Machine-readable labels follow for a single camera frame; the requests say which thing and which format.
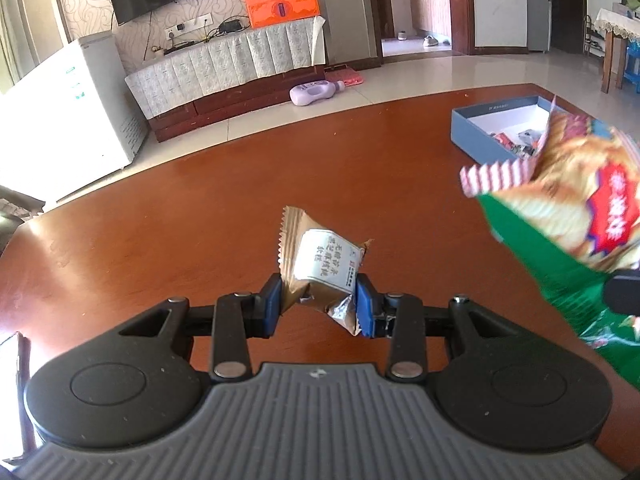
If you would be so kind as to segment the beige cake packet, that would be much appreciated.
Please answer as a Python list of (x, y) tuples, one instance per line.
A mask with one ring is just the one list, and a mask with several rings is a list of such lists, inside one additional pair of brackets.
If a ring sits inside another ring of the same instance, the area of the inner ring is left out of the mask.
[(278, 247), (281, 310), (302, 304), (359, 335), (357, 275), (370, 245), (325, 228), (302, 208), (284, 207)]

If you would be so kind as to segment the small green chips bag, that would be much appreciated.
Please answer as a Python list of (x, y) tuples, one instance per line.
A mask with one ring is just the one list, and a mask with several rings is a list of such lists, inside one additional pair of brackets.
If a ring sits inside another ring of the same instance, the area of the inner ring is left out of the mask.
[(460, 183), (544, 299), (638, 386), (639, 317), (614, 313), (603, 301), (613, 272), (639, 269), (638, 144), (553, 105), (536, 155), (464, 167)]

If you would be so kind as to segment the long orange wafer bar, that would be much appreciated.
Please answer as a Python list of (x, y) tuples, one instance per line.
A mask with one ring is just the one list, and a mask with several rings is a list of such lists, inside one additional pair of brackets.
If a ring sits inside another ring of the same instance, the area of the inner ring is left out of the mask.
[(533, 157), (538, 151), (538, 148), (533, 150), (532, 148), (521, 144), (518, 140), (518, 134), (516, 136), (508, 136), (505, 132), (494, 132), (489, 136), (508, 151), (521, 158)]

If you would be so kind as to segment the blue grey cardboard box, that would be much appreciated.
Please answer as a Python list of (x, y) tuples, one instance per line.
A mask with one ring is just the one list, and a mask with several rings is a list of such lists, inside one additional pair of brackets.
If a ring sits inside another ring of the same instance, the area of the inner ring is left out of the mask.
[(489, 135), (505, 132), (516, 136), (527, 129), (544, 135), (551, 107), (552, 102), (542, 96), (524, 96), (455, 108), (451, 112), (450, 140), (480, 165), (521, 158)]

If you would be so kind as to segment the blue plastic stool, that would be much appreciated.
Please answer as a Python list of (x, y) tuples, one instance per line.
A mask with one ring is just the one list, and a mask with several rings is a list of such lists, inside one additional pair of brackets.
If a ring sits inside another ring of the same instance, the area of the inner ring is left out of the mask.
[(640, 93), (640, 44), (631, 41), (626, 49), (626, 61), (623, 71), (624, 81), (628, 81), (636, 87)]

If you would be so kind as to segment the red floor mat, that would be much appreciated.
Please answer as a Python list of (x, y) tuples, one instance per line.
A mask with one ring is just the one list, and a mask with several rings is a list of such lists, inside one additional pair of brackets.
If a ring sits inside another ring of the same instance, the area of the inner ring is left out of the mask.
[(324, 76), (332, 82), (341, 81), (345, 87), (355, 87), (363, 83), (363, 76), (346, 64), (327, 67)]

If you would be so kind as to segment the white chest freezer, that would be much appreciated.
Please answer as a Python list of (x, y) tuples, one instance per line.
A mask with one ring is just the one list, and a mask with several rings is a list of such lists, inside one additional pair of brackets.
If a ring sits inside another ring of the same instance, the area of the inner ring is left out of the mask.
[(44, 202), (129, 166), (149, 126), (114, 36), (81, 37), (1, 96), (1, 185)]

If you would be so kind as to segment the TV cabinet with lace cloth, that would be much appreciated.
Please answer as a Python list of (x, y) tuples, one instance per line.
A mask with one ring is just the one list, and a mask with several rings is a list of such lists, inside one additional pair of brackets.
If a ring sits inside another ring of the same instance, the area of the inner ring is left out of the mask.
[(126, 84), (160, 142), (286, 102), (324, 77), (321, 16), (247, 29), (164, 56)]

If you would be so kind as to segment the black router box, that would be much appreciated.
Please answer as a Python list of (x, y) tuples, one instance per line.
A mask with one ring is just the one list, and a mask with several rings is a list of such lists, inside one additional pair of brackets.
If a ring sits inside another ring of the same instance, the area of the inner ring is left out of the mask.
[(234, 32), (240, 32), (245, 28), (240, 18), (232, 18), (231, 20), (225, 20), (218, 26), (218, 35), (233, 34)]

